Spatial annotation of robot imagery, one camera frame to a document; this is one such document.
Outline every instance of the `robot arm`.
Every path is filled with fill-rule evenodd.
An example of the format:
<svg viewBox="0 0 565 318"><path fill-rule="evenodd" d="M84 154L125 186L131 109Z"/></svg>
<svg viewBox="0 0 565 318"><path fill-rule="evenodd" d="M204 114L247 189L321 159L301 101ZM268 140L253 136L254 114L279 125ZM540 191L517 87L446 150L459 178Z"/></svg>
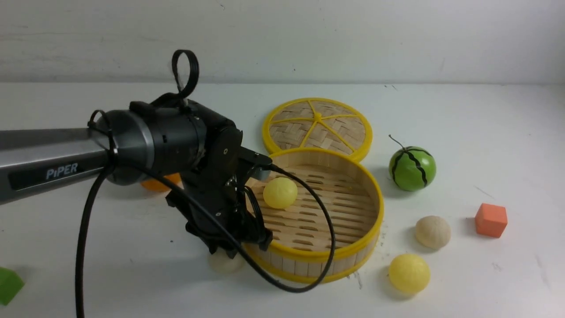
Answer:
<svg viewBox="0 0 565 318"><path fill-rule="evenodd" d="M0 131L0 204L97 176L110 162L112 129L117 158L135 161L159 175L180 173L186 191L207 208L240 242L267 249L272 233L247 211L243 185L265 178L271 160L241 146L243 134L222 115L188 100L167 107L132 102L113 110L91 128ZM127 186L145 180L138 170L118 166L108 177ZM188 232L211 253L236 251L217 228L185 200L170 193L170 206L188 220Z"/></svg>
<svg viewBox="0 0 565 318"><path fill-rule="evenodd" d="M189 57L185 87L178 79L177 60ZM233 121L186 99L198 81L198 62L190 51L173 55L173 74L179 93L166 93L151 103L131 102L128 110L95 111L88 128L0 131L0 204L47 192L99 176L85 204L75 272L77 316L82 306L82 263L90 209L102 178L127 186L148 178L180 173L184 191L170 183L166 199L186 218L186 230L199 237L210 253L219 248L231 258L239 252L272 285L293 293L321 283L336 249L331 217L320 197L296 176L274 166L269 157L241 146L243 132ZM94 116L102 117L94 121ZM270 277L241 247L257 244L266 251L273 235L259 204L245 184L264 180L270 170L298 182L316 199L328 222L331 248L320 276L305 287L290 287ZM249 197L254 215L247 210Z"/></svg>

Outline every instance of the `watermelon stem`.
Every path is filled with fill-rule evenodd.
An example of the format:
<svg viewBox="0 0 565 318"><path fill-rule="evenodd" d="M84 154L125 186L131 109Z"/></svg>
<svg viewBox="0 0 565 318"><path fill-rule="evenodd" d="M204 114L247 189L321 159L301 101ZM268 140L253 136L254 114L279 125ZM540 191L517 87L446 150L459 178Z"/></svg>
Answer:
<svg viewBox="0 0 565 318"><path fill-rule="evenodd" d="M391 135L389 135L389 138L391 138L392 140L396 141L396 143L397 143L397 144L399 144L399 145L400 145L400 147L402 147L402 150L406 151L406 148L404 148L404 146L403 146L403 145L402 145L401 143L399 143L399 142L398 142L398 140L396 140L396 139L392 138L392 136L391 136Z"/></svg>

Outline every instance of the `yellow rim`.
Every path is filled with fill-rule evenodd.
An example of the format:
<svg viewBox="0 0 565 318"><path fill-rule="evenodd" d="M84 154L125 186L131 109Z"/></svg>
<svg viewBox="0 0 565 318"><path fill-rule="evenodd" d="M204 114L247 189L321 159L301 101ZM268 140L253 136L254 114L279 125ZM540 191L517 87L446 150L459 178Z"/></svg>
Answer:
<svg viewBox="0 0 565 318"><path fill-rule="evenodd" d="M273 109L273 111L269 113L269 115L267 116L267 118L263 122L263 128L262 128L263 143L265 144L265 148L267 148L267 151L269 151L269 153L277 153L279 151L283 151L275 143L273 138L271 138L271 134L269 134L269 128L270 128L270 125L272 123L294 121L294 120L312 121L313 122L312 126L310 127L310 130L308 132L312 131L312 128L317 124L317 122L314 120L313 116L312 116L312 118L289 118L289 119L284 119L282 121L272 122L273 117L276 114L278 114L283 108L290 106L292 104L299 103L299 102L308 102L308 104L312 108L312 112L315 113L314 107L312 106L311 101L331 102L331 103L339 105L339 106L341 106L341 107L343 107L343 108L347 109L348 111L355 114L355 115L344 114L344 115L327 116L327 117L322 117L322 120L323 119L329 119L329 118L335 118L335 117L358 117L361 120L361 122L363 123L363 126L365 127L365 140L363 141L363 144L361 144L361 147L359 147L358 149L353 149L346 141L343 140L343 138L340 135L336 134L335 132L333 132L333 134L336 135L341 141L343 141L345 145L347 145L349 148L351 148L351 150L353 150L353 153L347 156L349 159L359 162L363 158L365 158L365 156L369 152L369 149L371 147L371 143L373 142L373 131L371 129L371 125L369 124L369 121L367 121L365 116L363 116L360 112L358 112L356 109L352 108L351 106L349 106L347 104L344 104L344 103L339 102L339 101L330 100L330 99L327 99L327 98L319 98L319 97L299 98L297 100L288 101L288 102L286 102L282 105L279 105L277 108ZM328 126L323 121L320 121L320 124L322 124L324 127L326 127L326 129L328 129ZM303 144L305 143L306 138L307 138L307 136L305 136L303 143L300 145L300 147L303 147Z"/></svg>
<svg viewBox="0 0 565 318"><path fill-rule="evenodd" d="M284 150L284 151L274 153L270 157L275 158L275 157L278 157L278 156L283 156L283 155L288 154L288 153L301 152L301 151L325 152L325 153L330 153L334 156L344 158L345 160L352 162L354 165L356 165L358 168L360 168L361 171L369 177L369 179L371 180L371 183L375 186L375 189L377 190L377 197L379 198L379 207L378 207L379 208L379 215L377 216L377 221L375 222L373 227L369 230L369 232L367 232L367 234L365 234L365 236L363 236L360 240L358 240L357 242L355 242L351 245L348 245L346 247L337 248L335 253L334 253L334 259L343 259L343 258L349 257L349 256L357 253L358 251L364 249L365 247L367 247L367 244L369 244L369 242L371 240L373 240L373 238L375 238L375 236L378 236L379 229L381 228L381 224L383 222L384 201L383 201L383 195L381 193L381 188L379 187L379 184L377 183L377 181L375 180L373 175L367 169L365 169L365 167L363 167L361 164L359 164L358 162L351 160L346 155L340 154L338 152L326 150L326 149L294 148L294 149L288 149L288 150ZM278 242L275 242L275 241L271 242L271 245L269 245L269 250L271 252L274 252L274 253L282 256L282 257L292 259L292 260L297 260L297 261L305 261L305 262L324 262L328 259L328 256L329 256L329 251L325 251L325 252L301 251L301 250L296 250L296 249L291 248L291 247L284 246L284 245L282 245Z"/></svg>
<svg viewBox="0 0 565 318"><path fill-rule="evenodd" d="M356 270L358 270L359 268L361 268L361 266L363 266L367 260L369 260L369 258L371 257L371 255L373 254L373 250L375 250L375 245L373 245L373 247L371 248L370 251L367 252L367 254L365 255L365 258L363 260L361 260L359 263L357 263L355 266L350 267L346 270L344 270L343 272L339 272L337 274L334 275L329 275L324 277L324 279L322 280L322 282L324 283L328 283L328 282L333 282L333 281L337 281L340 280L348 275L353 274L353 272L355 272ZM262 268L264 268L266 271L270 272L273 275L277 275L280 278L283 278L285 280L288 281L293 281L293 282L298 282L298 283L313 283L317 277L304 277L304 276L298 276L298 275L294 275L288 272L284 272L280 269L277 269L275 267L273 267L271 264L265 262L263 259L261 259L261 257L257 256L257 254L255 254L255 252L253 252L251 250L251 248L245 248L245 250L249 253L249 256L251 256L253 258L253 260L255 260L255 262L257 264L259 264L259 266L261 266Z"/></svg>

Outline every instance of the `silver arm segment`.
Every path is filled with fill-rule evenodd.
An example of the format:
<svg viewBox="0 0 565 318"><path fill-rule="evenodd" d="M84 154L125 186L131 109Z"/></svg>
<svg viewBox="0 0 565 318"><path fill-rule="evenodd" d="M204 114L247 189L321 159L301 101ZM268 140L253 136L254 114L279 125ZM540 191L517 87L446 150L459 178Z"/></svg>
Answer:
<svg viewBox="0 0 565 318"><path fill-rule="evenodd" d="M0 131L0 204L96 176L107 149L88 128Z"/></svg>

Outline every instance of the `white wall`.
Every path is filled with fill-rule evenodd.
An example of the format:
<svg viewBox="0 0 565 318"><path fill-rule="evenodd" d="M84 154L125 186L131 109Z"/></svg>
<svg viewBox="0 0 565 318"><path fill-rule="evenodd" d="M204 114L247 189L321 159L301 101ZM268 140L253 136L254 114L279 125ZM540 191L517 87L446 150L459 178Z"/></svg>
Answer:
<svg viewBox="0 0 565 318"><path fill-rule="evenodd" d="M565 0L3 0L0 80L565 83Z"/></svg>

